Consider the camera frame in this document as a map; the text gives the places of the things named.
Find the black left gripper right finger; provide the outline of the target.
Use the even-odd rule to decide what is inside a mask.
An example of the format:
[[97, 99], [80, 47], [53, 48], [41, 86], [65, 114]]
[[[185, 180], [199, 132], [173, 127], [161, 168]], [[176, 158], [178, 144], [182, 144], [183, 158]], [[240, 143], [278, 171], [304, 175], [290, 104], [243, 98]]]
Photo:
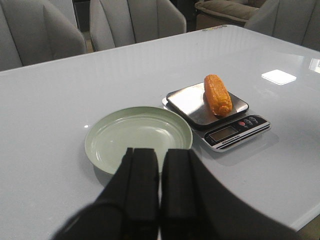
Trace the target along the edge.
[[169, 149], [162, 168], [164, 240], [299, 240], [223, 186], [193, 150]]

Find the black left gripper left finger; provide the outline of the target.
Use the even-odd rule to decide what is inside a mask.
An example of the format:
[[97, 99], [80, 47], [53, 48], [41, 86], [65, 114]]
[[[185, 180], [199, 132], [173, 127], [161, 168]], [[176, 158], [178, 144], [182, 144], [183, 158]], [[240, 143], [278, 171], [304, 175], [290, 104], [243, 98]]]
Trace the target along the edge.
[[97, 199], [70, 217], [55, 240], [155, 240], [159, 168], [151, 148], [128, 148]]

